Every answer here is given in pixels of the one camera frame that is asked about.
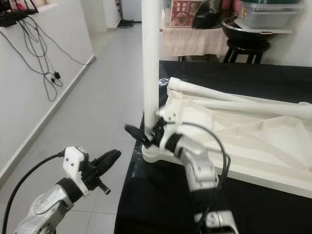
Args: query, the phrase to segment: black tablecloth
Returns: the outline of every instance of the black tablecloth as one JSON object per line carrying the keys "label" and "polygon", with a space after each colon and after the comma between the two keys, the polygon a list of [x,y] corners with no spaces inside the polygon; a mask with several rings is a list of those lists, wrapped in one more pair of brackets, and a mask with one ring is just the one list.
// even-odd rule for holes
{"label": "black tablecloth", "polygon": [[[312,103],[312,68],[160,61],[159,78],[176,77],[226,93]],[[166,87],[160,90],[165,103]],[[136,144],[116,218],[116,234],[193,233],[184,168],[147,163]],[[241,234],[311,234],[312,199],[228,178],[225,195]]]}

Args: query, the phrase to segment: white pvc pipe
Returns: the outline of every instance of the white pvc pipe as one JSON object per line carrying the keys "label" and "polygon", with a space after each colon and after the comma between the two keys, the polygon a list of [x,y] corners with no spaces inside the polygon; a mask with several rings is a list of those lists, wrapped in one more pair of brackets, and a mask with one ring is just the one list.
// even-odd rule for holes
{"label": "white pvc pipe", "polygon": [[233,101],[209,101],[194,100],[207,108],[226,109],[251,113],[268,113],[281,116],[295,116],[301,119],[312,120],[312,105],[300,103],[297,105],[266,104],[266,103],[244,103]]}
{"label": "white pvc pipe", "polygon": [[145,134],[156,124],[159,79],[159,0],[142,0],[142,49]]}
{"label": "white pvc pipe", "polygon": [[185,92],[188,94],[192,94],[193,96],[200,96],[203,98],[212,98],[223,101],[237,101],[237,102],[252,102],[254,101],[238,97],[232,94],[223,93],[217,90],[205,88],[199,85],[190,84],[184,81],[181,81],[177,78],[171,77],[168,88],[171,90],[175,90],[178,92]]}

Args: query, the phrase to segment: black stool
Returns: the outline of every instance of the black stool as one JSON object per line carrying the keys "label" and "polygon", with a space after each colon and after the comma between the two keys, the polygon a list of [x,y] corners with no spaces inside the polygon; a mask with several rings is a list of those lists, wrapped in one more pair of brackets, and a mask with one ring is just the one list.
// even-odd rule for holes
{"label": "black stool", "polygon": [[237,41],[228,40],[227,45],[229,47],[228,52],[223,60],[223,63],[236,62],[238,55],[248,55],[247,63],[260,63],[263,52],[268,50],[270,44],[266,41]]}

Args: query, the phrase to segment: box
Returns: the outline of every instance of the box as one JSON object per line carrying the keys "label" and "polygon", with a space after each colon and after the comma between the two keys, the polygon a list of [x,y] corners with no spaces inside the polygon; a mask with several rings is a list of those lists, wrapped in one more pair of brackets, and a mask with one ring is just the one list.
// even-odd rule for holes
{"label": "box", "polygon": [[241,2],[235,23],[247,32],[293,33],[302,4],[255,4]]}
{"label": "box", "polygon": [[192,27],[202,0],[172,0],[170,27]]}

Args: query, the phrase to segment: table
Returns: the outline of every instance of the table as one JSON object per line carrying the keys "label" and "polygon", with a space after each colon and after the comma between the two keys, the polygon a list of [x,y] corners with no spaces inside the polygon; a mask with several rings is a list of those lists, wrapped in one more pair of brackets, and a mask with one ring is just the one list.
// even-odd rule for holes
{"label": "table", "polygon": [[[312,102],[312,68],[161,61],[159,78],[177,77],[222,92]],[[166,87],[160,105],[166,101]],[[147,163],[136,144],[116,217],[116,234],[189,234],[192,203],[181,165]],[[240,234],[310,234],[312,199],[228,178],[225,196]]]}
{"label": "table", "polygon": [[163,33],[161,53],[163,56],[218,55],[224,56],[228,50],[227,37],[222,28],[192,29],[174,28],[164,23],[162,11],[160,31]]}

